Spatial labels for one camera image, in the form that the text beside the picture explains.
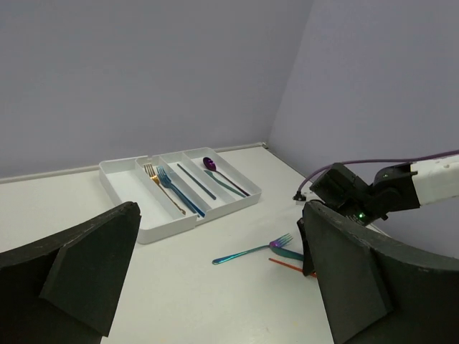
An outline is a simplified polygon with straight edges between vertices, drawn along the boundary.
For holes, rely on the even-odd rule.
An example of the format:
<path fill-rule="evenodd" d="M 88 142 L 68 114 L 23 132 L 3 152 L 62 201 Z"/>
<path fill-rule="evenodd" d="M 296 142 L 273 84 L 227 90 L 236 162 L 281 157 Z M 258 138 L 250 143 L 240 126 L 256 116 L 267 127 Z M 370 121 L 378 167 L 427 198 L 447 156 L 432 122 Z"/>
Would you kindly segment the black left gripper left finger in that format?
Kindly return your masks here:
<path fill-rule="evenodd" d="M 125 202 L 1 253 L 2 343 L 100 343 L 110 333 L 141 222 Z"/>

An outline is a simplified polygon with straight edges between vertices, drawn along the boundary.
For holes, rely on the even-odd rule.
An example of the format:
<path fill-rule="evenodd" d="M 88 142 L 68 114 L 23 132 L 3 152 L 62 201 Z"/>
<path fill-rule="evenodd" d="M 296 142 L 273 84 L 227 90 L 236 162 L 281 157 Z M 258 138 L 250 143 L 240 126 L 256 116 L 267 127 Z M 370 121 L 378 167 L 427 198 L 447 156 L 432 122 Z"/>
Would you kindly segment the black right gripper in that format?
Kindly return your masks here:
<path fill-rule="evenodd" d="M 379 170 L 367 184 L 344 163 L 334 163 L 311 185 L 321 203 L 341 216 L 366 226 L 377 219 L 387 220 L 390 212 L 418 207 L 411 163 L 404 162 Z"/>

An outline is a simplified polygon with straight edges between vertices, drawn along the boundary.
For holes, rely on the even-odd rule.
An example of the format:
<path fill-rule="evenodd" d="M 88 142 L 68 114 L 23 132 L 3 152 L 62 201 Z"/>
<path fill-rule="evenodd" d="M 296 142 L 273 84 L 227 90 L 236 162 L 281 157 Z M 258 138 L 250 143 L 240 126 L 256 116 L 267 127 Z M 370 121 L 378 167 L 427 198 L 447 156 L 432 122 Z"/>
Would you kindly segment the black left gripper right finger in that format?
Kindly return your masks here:
<path fill-rule="evenodd" d="M 457 343 L 458 260 L 403 244 L 319 201 L 303 208 L 303 271 L 316 272 L 335 343 Z"/>

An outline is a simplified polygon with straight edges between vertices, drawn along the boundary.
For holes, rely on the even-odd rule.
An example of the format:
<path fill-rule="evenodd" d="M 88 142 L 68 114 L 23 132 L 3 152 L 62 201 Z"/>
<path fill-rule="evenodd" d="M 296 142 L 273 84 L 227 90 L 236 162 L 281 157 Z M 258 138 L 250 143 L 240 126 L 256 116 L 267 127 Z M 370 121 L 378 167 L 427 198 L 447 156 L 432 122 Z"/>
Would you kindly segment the orange chopstick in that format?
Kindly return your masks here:
<path fill-rule="evenodd" d="M 288 264 L 288 263 L 286 263 L 286 262 L 282 262 L 282 261 L 280 261 L 280 260 L 273 259 L 273 258 L 268 258 L 268 260 L 269 260 L 270 262 L 279 264 L 279 265 L 281 265 L 281 266 L 283 266 L 283 267 L 287 267 L 287 268 L 289 268 L 289 269 L 293 269 L 293 270 L 295 270 L 295 271 L 300 272 L 300 273 L 303 274 L 303 269 L 300 268 L 300 267 L 296 267 L 296 266 L 294 266 L 294 265 L 291 265 L 291 264 Z M 317 278 L 317 275 L 316 275 L 315 272 L 310 273 L 308 276 L 309 276 L 309 277 Z"/>

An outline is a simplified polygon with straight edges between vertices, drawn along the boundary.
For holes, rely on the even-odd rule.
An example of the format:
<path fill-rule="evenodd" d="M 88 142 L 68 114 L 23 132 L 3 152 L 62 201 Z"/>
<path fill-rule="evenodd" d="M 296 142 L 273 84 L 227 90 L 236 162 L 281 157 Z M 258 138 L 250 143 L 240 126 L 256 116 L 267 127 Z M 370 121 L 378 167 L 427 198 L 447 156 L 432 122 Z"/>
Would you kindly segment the teal metal knife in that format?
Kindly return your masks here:
<path fill-rule="evenodd" d="M 281 247 L 271 247 L 271 250 L 278 256 L 289 258 L 289 259 L 295 259 L 298 261 L 303 261 L 303 255 L 299 254 L 297 252 L 292 252 L 290 250 L 281 248 Z"/>

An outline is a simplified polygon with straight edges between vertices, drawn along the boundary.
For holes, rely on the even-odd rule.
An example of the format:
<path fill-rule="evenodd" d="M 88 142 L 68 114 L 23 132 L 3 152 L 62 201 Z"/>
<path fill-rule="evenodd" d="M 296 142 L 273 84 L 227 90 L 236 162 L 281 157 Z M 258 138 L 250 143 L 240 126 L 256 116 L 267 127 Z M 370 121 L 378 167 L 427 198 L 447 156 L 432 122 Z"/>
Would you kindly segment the iridescent green fork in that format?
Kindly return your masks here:
<path fill-rule="evenodd" d="M 228 255 L 228 256 L 225 256 L 225 257 L 220 257 L 220 258 L 214 259 L 214 260 L 212 260 L 212 264 L 213 265 L 222 264 L 222 263 L 228 262 L 230 260 L 236 259 L 238 257 L 244 256 L 246 254 L 251 254 L 251 253 L 254 253 L 254 252 L 258 252 L 258 251 L 263 250 L 263 249 L 268 249 L 268 248 L 272 248 L 272 247 L 283 248 L 285 245 L 289 244 L 292 240 L 293 240 L 293 235 L 292 234 L 284 234 L 281 237 L 269 242 L 266 245 L 262 245 L 260 247 L 255 247 L 255 248 L 252 248 L 252 249 L 248 249 L 248 250 L 245 250 L 243 252 L 238 252 L 238 253 L 231 254 L 231 255 Z"/>

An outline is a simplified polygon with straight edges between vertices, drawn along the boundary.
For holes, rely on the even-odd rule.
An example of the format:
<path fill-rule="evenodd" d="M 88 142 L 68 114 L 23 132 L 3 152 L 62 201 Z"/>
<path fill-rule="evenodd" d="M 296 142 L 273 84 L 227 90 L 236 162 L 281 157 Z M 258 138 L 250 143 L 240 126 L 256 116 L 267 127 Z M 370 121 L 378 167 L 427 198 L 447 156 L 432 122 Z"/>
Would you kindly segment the ornate gold fork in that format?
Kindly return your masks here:
<path fill-rule="evenodd" d="M 164 187 L 162 186 L 159 178 L 158 178 L 158 175 L 156 174 L 155 170 L 154 170 L 154 167 L 151 163 L 146 163 L 143 165 L 143 169 L 144 171 L 146 172 L 146 174 L 148 175 L 148 177 L 163 191 L 163 193 L 168 197 L 168 199 L 172 202 L 173 205 L 175 205 L 175 207 L 183 214 L 183 215 L 186 215 L 186 211 L 180 207 L 180 205 L 178 205 L 175 200 L 173 200 L 170 195 L 167 194 L 167 192 L 165 191 Z"/>

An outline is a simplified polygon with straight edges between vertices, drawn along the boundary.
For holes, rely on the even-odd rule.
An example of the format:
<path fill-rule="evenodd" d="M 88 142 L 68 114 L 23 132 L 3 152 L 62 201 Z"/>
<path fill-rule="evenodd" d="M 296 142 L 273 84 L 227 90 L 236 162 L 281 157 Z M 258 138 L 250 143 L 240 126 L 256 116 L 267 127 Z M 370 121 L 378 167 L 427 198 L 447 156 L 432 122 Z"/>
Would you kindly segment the dark chopstick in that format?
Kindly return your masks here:
<path fill-rule="evenodd" d="M 212 200 L 217 200 L 217 197 L 206 187 L 204 186 L 198 179 L 196 179 L 190 172 L 188 172 L 180 163 L 177 163 L 177 166 L 185 172 L 185 174 L 195 182 L 198 187 L 200 187 Z"/>

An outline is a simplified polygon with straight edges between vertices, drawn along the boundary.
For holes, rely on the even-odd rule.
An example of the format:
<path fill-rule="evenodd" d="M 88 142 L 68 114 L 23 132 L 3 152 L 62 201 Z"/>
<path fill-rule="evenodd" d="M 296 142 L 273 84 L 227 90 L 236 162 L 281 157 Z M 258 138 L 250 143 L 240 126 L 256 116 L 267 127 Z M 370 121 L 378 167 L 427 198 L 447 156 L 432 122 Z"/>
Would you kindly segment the teal metal spoon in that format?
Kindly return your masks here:
<path fill-rule="evenodd" d="M 244 195 L 243 193 L 239 192 L 238 190 L 232 188 L 231 186 L 227 185 L 226 183 L 220 181 L 217 177 L 215 177 L 213 175 L 213 173 L 211 171 L 208 171 L 208 170 L 204 170 L 204 172 L 210 177 L 212 178 L 216 183 L 218 183 L 221 187 L 231 191 L 232 193 L 234 194 L 237 194 L 238 196 L 241 196 L 242 198 L 245 198 L 246 195 Z"/>

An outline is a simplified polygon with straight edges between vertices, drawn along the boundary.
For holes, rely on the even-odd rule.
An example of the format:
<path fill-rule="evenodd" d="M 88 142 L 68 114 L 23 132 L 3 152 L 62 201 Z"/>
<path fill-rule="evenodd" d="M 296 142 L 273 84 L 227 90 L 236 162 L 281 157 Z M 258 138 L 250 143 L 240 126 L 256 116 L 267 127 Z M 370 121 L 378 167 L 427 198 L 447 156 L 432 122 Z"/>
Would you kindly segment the purple metal spoon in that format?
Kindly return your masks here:
<path fill-rule="evenodd" d="M 228 177 L 226 177 L 222 172 L 218 171 L 215 162 L 214 162 L 211 158 L 209 158 L 209 157 L 204 157 L 204 158 L 203 158 L 203 164 L 204 164 L 204 166 L 205 166 L 208 170 L 210 170 L 210 171 L 212 171 L 212 172 L 215 172 L 215 173 L 219 174 L 221 177 L 223 177 L 223 178 L 226 179 L 228 182 L 230 182 L 233 186 L 235 186 L 236 189 L 238 189 L 239 191 L 241 191 L 244 195 L 249 196 L 249 193 L 248 193 L 248 192 L 246 192 L 244 189 L 242 189 L 241 187 L 239 187 L 236 183 L 234 183 L 233 181 L 231 181 L 231 180 L 230 180 Z"/>

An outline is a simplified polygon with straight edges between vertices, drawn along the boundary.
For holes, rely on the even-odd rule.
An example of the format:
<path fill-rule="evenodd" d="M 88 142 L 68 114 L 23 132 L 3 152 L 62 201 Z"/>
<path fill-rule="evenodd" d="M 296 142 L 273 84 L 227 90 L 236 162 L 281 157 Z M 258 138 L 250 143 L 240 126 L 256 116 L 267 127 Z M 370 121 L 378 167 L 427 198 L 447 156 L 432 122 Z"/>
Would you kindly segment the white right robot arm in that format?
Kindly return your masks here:
<path fill-rule="evenodd" d="M 389 163 L 371 183 L 356 175 L 350 165 Z M 388 235 L 374 227 L 393 212 L 418 209 L 458 197 L 458 152 L 406 159 L 369 159 L 332 163 L 313 172 L 298 187 L 293 200 L 303 207 L 320 204 L 334 213 Z"/>

